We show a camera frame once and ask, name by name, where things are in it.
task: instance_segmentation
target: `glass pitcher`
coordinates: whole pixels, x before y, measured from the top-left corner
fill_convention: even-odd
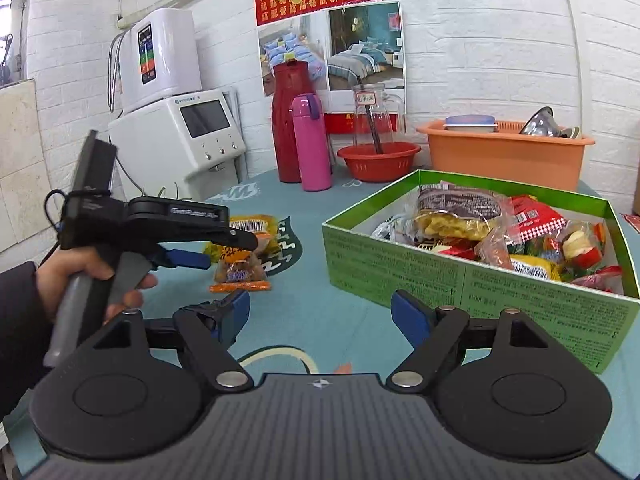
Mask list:
[[[354,144],[372,144],[373,153],[384,153],[385,144],[394,142],[387,106],[391,113],[398,114],[396,134],[404,134],[404,101],[396,95],[387,94],[383,84],[354,86],[353,101],[356,110],[353,118]]]

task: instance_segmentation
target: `blue plastic container lid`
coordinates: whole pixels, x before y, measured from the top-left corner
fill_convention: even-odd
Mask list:
[[[445,119],[447,126],[494,126],[491,115],[454,115]]]

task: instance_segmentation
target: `teal tablecloth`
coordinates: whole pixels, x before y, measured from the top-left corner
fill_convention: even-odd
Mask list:
[[[290,217],[298,238],[294,243],[303,250],[295,264],[270,278],[272,291],[252,294],[249,321],[230,350],[236,358],[267,346],[294,346],[315,361],[320,373],[351,365],[353,372],[376,372],[384,380],[411,352],[388,309],[332,287],[326,272],[322,222],[381,187],[353,181],[338,170],[331,190],[307,193],[298,185],[281,184],[271,171],[212,200],[228,206],[232,215]],[[640,236],[625,221],[622,224],[634,259],[640,263]],[[202,244],[175,246],[198,251]],[[145,294],[145,317],[168,317],[181,306],[212,298],[210,270],[161,269],[157,276],[160,285]],[[156,351],[156,356],[176,362],[171,351]],[[302,363],[290,356],[265,358],[247,370],[255,380],[264,372],[305,372]],[[640,319],[601,378],[613,397],[613,415],[598,452],[634,478],[640,473]],[[28,417],[7,429],[20,469],[31,469],[44,453]]]

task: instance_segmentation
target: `metal screw cap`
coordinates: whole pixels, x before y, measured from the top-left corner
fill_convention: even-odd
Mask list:
[[[216,382],[225,388],[237,388],[247,384],[249,378],[242,372],[222,372],[216,377]]]
[[[397,372],[392,375],[391,382],[401,388],[413,388],[423,381],[418,372]]]

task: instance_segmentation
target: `round black pad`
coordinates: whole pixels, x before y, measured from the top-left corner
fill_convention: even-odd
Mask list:
[[[197,382],[130,349],[91,350],[52,370],[31,399],[44,443],[88,460],[145,456],[190,431],[200,415]]]
[[[494,401],[505,410],[520,415],[545,415],[564,404],[562,384],[539,374],[512,374],[495,381]]]
[[[544,358],[468,363],[437,386],[433,399],[453,434],[512,460],[560,462],[593,450],[611,410],[606,387],[586,368]]]
[[[146,384],[136,377],[107,374],[80,384],[74,393],[74,402],[89,415],[118,416],[140,409],[146,393]]]

